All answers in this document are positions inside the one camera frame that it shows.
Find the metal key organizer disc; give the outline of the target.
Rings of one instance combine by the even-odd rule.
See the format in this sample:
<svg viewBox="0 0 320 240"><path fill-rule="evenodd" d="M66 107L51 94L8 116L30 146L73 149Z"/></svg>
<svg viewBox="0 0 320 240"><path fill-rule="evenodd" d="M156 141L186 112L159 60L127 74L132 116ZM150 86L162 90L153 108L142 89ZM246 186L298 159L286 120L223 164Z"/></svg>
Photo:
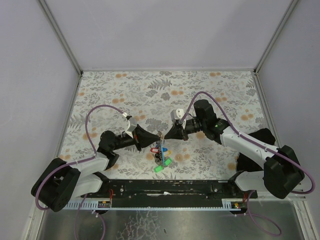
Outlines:
<svg viewBox="0 0 320 240"><path fill-rule="evenodd" d="M159 153L162 156L162 161L157 162L157 164L164 167L165 152L162 152L163 145L164 145L164 141L161 142L159 140L159 141L156 142L156 148L159 149L159 151L157 153Z"/></svg>

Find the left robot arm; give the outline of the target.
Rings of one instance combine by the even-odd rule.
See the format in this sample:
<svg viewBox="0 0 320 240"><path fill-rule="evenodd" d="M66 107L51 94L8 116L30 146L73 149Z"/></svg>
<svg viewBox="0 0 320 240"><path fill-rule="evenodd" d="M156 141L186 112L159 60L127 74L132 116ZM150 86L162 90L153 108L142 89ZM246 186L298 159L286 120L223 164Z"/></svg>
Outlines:
<svg viewBox="0 0 320 240"><path fill-rule="evenodd" d="M74 162L53 159L31 189L40 210L62 210L70 199L99 191L103 181L96 173L112 168L120 157L115 150L135 146L138 151L160 140L137 125L132 134L104 131L93 156Z"/></svg>

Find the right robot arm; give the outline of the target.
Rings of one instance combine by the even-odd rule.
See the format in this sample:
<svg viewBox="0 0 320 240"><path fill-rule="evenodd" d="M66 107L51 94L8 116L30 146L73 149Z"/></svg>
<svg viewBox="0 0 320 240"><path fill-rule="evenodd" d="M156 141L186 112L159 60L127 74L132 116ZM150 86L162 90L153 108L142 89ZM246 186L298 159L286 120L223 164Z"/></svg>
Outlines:
<svg viewBox="0 0 320 240"><path fill-rule="evenodd" d="M232 180L242 191L267 190L284 199L304 179L299 161L292 148L277 147L267 128L252 134L241 133L226 119L218 118L213 106L205 99L194 103L195 117L186 120L183 109L170 113L172 128L165 139L188 140L190 134L203 132L211 141L239 152L236 174Z"/></svg>

